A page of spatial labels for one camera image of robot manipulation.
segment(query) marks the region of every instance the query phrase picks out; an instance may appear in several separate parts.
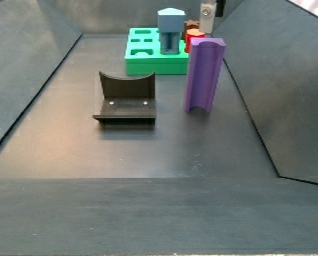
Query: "small red object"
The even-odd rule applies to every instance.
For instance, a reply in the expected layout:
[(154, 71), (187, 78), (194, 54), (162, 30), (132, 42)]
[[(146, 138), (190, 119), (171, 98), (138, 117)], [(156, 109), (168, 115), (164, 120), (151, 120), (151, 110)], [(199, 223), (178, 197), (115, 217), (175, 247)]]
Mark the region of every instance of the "small red object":
[(191, 38), (205, 38), (206, 34), (199, 29), (193, 28), (186, 31), (186, 52), (190, 52)]

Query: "square slot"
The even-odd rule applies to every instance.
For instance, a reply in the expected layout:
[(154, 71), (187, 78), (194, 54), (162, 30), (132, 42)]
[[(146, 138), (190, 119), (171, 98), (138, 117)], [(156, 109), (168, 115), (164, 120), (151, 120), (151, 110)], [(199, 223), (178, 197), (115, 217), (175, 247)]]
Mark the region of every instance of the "square slot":
[(135, 55), (135, 56), (154, 55), (154, 50), (152, 49), (132, 49), (131, 55)]
[(140, 35), (151, 34), (151, 30), (148, 30), (148, 29), (139, 29), (139, 30), (135, 30), (135, 34), (140, 34)]

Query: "green base with slots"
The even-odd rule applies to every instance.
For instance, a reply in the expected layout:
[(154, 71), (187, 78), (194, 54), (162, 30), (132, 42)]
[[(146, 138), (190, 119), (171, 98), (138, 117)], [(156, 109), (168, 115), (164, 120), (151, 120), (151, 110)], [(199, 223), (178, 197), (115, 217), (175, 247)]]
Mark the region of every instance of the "green base with slots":
[(185, 75), (187, 73), (189, 54), (186, 43), (179, 44), (180, 53), (160, 54), (158, 28), (131, 28), (124, 54), (127, 75)]

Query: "rectangular hole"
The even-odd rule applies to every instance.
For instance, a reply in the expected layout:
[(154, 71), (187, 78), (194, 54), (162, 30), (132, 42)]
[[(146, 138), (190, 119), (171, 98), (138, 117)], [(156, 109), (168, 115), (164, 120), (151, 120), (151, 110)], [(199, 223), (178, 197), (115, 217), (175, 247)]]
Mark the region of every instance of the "rectangular hole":
[(140, 30), (135, 30), (135, 34), (151, 34), (151, 30), (148, 29), (140, 29)]
[(154, 55), (154, 50), (152, 49), (134, 49), (134, 50), (131, 50), (131, 55), (138, 55), (138, 56)]
[(172, 33), (167, 33), (167, 50), (171, 51), (172, 47)]

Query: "dark gray floor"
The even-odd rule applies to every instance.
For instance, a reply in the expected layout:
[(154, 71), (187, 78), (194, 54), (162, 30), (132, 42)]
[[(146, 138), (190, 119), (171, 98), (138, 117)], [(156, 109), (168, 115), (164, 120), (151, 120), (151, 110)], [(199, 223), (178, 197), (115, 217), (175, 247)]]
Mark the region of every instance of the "dark gray floor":
[(1, 147), (0, 178), (274, 177), (225, 67), (210, 114), (183, 111), (186, 76), (156, 76), (155, 128), (102, 129), (99, 71), (126, 76), (126, 39), (79, 41)]
[(282, 179), (0, 180), (0, 255), (318, 254), (318, 187)]
[(1, 147), (0, 255), (317, 254), (318, 186), (277, 178), (225, 68), (210, 115), (159, 76), (155, 130), (102, 130), (124, 44), (80, 40)]

